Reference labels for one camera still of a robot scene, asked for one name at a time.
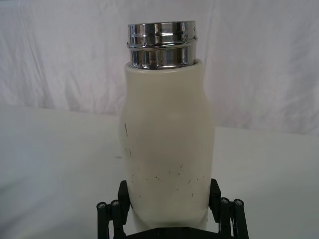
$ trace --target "water bottle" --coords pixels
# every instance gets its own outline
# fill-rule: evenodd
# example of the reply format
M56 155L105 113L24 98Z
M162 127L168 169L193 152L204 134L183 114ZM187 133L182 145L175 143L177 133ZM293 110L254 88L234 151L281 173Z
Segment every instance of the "water bottle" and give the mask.
M135 221L199 228L207 215L213 118L194 21L130 24L120 122Z

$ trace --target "white table surface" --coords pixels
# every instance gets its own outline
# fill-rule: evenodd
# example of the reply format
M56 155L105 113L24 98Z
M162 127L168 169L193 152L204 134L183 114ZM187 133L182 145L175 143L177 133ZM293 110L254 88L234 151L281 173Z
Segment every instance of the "white table surface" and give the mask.
M0 106L1 239L96 238L95 206L125 179L117 120ZM218 127L212 175L245 202L250 238L318 238L318 137Z

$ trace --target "scuff mark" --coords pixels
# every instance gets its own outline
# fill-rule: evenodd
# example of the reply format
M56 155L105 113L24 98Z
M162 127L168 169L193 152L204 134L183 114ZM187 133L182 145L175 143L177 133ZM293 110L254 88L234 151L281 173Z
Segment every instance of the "scuff mark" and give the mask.
M126 137L128 136L128 129L126 128L126 123L124 124L124 128L126 130Z

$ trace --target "chrome lid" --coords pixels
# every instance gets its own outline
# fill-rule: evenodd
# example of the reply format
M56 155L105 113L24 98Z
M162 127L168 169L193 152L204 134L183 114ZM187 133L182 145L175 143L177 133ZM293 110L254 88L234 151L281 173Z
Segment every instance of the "chrome lid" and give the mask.
M138 69L170 69L196 61L195 21L128 25L130 65Z

